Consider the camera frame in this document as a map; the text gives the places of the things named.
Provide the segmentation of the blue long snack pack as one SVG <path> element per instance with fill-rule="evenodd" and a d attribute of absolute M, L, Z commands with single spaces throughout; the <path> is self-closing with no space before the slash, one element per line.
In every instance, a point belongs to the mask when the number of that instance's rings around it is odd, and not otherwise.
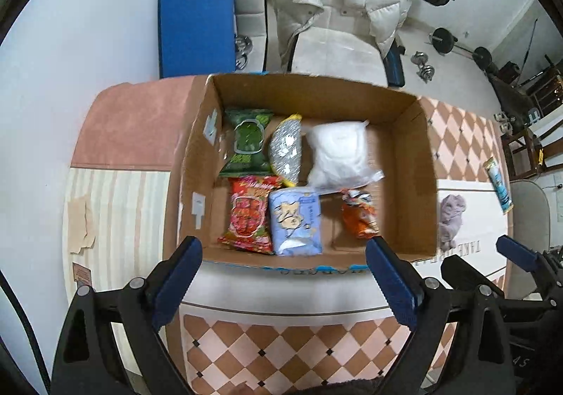
<path fill-rule="evenodd" d="M 483 168 L 491 181 L 499 204 L 504 214 L 508 214 L 513 207 L 512 198 L 503 179 L 501 167 L 494 157 L 490 157 L 483 163 Z"/>

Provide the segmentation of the orange snack bag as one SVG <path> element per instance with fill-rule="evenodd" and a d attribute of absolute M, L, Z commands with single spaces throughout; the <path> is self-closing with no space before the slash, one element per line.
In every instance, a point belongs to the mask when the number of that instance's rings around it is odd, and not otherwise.
<path fill-rule="evenodd" d="M 343 224 L 356 239 L 369 240 L 380 235 L 377 212 L 368 192 L 345 189 L 342 200 Z"/>

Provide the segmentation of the purple grey cloth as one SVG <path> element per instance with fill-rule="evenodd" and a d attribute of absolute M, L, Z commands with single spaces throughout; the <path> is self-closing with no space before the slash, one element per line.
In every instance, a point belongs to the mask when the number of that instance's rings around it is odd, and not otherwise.
<path fill-rule="evenodd" d="M 442 251 L 446 252 L 457 246 L 455 237 L 462 227 L 462 217 L 466 209 L 466 200 L 461 195 L 448 195 L 442 200 L 438 223 L 439 243 Z"/>

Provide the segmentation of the red floral wet wipes pack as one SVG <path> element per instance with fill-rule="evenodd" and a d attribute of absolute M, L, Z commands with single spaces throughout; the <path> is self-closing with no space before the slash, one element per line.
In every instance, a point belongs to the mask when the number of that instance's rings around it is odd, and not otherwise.
<path fill-rule="evenodd" d="M 269 195 L 282 187 L 282 179 L 278 176 L 245 176 L 231 178 L 230 184 L 230 219 L 219 242 L 237 250 L 273 255 L 274 246 L 268 229 Z"/>

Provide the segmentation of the light blue tissue pack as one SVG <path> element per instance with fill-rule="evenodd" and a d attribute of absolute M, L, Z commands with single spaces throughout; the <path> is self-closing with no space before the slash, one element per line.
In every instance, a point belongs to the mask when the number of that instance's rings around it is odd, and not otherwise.
<path fill-rule="evenodd" d="M 321 204 L 310 187 L 286 187 L 269 195 L 270 232 L 277 256 L 323 253 Z"/>

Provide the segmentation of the white translucent plastic bag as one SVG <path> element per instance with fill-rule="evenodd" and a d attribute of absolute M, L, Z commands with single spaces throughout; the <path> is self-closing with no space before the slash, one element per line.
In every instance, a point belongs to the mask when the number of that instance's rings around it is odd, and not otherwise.
<path fill-rule="evenodd" d="M 309 187 L 327 195 L 362 188 L 385 177 L 381 169 L 368 164 L 367 126 L 368 121 L 331 122 L 307 132 L 313 154 L 307 176 Z"/>

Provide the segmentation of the green snack pack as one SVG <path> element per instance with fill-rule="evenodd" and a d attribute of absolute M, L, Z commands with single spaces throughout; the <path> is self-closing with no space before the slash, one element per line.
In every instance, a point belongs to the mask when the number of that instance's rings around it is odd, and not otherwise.
<path fill-rule="evenodd" d="M 268 176 L 272 173 L 267 155 L 266 129 L 274 113 L 268 109 L 237 109 L 225 111 L 233 128 L 232 154 L 220 170 L 220 177 Z"/>

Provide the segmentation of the silver yellow snack bag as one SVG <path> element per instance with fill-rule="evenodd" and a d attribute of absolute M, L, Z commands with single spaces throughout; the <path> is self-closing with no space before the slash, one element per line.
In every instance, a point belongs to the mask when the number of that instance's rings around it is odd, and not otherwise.
<path fill-rule="evenodd" d="M 287 187 L 298 185 L 302 152 L 302 116 L 293 114 L 278 124 L 269 144 L 271 169 Z"/>

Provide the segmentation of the grey chair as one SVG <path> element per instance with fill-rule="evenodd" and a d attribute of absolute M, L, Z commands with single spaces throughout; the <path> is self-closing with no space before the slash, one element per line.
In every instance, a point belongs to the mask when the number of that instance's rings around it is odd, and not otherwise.
<path fill-rule="evenodd" d="M 551 244 L 551 214 L 544 190 L 534 181 L 511 182 L 513 237 L 538 252 Z"/>

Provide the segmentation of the chrome dumbbell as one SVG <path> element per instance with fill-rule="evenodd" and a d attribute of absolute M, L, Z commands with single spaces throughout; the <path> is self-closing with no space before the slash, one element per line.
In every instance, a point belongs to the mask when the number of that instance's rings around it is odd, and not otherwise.
<path fill-rule="evenodd" d="M 410 58 L 411 62 L 418 67 L 417 75 L 425 83 L 429 83 L 435 74 L 435 68 L 429 64 L 429 56 L 422 51 L 416 51 Z"/>

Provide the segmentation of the dark blue floor mat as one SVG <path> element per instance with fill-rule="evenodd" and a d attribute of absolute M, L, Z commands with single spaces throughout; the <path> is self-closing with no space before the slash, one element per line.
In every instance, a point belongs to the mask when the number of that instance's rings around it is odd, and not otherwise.
<path fill-rule="evenodd" d="M 401 59 L 401 48 L 393 42 L 386 57 L 382 59 L 389 87 L 401 88 L 405 85 L 405 74 Z"/>

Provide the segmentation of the black barbell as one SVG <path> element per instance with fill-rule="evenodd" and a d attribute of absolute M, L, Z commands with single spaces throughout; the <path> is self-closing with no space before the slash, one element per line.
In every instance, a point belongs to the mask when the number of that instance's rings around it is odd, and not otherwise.
<path fill-rule="evenodd" d="M 446 28 L 436 28 L 429 34 L 429 40 L 433 48 L 442 55 L 448 55 L 454 48 L 469 53 L 472 60 L 483 71 L 486 71 L 492 64 L 492 54 L 486 47 L 479 46 L 475 49 L 469 49 L 469 47 L 462 46 L 458 39 Z"/>

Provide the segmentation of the blue folded mat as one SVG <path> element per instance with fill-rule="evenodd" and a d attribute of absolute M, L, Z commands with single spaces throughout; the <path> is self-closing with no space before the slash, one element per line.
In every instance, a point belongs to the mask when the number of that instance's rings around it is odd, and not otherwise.
<path fill-rule="evenodd" d="M 162 79 L 236 70 L 234 0 L 158 0 Z"/>

